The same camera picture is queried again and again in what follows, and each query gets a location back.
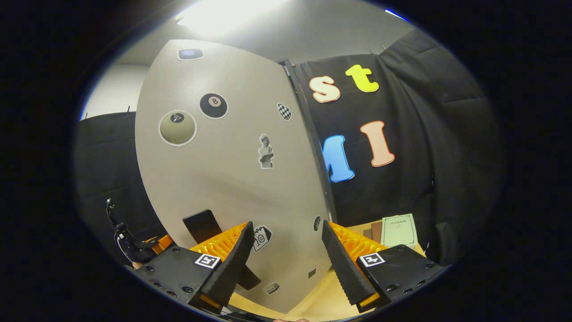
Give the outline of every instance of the foam letter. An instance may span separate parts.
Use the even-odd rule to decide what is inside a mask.
[[[349,180],[355,175],[349,169],[348,160],[345,158],[344,141],[343,135],[330,136],[324,141],[322,154],[326,170],[332,168],[332,176],[329,178],[332,182]]]
[[[356,83],[357,88],[362,92],[375,92],[379,85],[377,82],[370,83],[366,75],[371,75],[369,68],[362,68],[360,65],[354,65],[348,69],[345,74],[351,76]]]
[[[386,137],[383,135],[384,125],[382,121],[373,121],[359,128],[370,140],[371,152],[374,155],[371,165],[374,167],[385,166],[395,160],[395,155],[390,152]]]
[[[314,77],[310,80],[310,88],[315,92],[314,99],[320,103],[335,101],[340,98],[340,89],[335,87],[329,76]]]

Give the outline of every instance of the billiard ball sticker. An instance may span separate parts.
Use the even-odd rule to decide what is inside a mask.
[[[197,124],[189,113],[175,110],[161,118],[158,129],[159,136],[165,143],[180,147],[194,138],[197,133]]]
[[[206,117],[220,119],[228,112],[227,101],[219,94],[210,93],[201,98],[199,102],[201,111]]]
[[[285,121],[290,121],[292,118],[292,111],[282,103],[278,103],[278,113]]]
[[[270,239],[272,238],[272,232],[264,225],[258,226],[254,229],[254,248],[255,252],[258,252],[262,247],[266,246]]]

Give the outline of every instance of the ceiling light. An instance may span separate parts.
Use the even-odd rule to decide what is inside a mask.
[[[203,36],[234,30],[256,16],[268,13],[286,0],[202,0],[176,17],[177,24]]]
[[[399,19],[402,19],[402,20],[407,21],[407,19],[405,19],[405,18],[403,18],[403,17],[401,17],[401,16],[399,16],[399,15],[393,13],[393,12],[392,12],[391,10],[389,10],[389,9],[386,9],[386,13],[388,13],[388,14],[390,14],[390,15],[394,15],[394,16],[398,17]]]

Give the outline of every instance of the orange gripper part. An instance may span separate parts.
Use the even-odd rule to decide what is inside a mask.
[[[160,253],[163,252],[163,250],[167,249],[167,247],[169,247],[169,245],[172,242],[173,242],[173,240],[171,239],[171,236],[165,235],[161,239],[159,239],[159,243],[157,243],[155,246],[151,247],[151,249],[155,252],[155,254],[159,255]]]
[[[223,231],[216,236],[210,237],[206,241],[193,246],[191,250],[201,254],[220,257],[220,260],[224,261],[228,254],[231,253],[232,248],[236,244],[236,241],[240,237],[240,234],[244,227],[246,227],[247,223],[248,222],[245,222],[236,227],[230,228],[229,230]]]
[[[328,223],[356,266],[358,265],[356,263],[358,257],[389,248],[336,223]]]

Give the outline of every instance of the blue letter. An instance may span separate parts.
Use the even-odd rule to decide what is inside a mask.
[[[332,168],[332,176],[329,178],[332,182],[349,180],[355,175],[349,169],[348,160],[345,158],[344,141],[343,135],[330,136],[324,141],[322,154],[326,171]]]

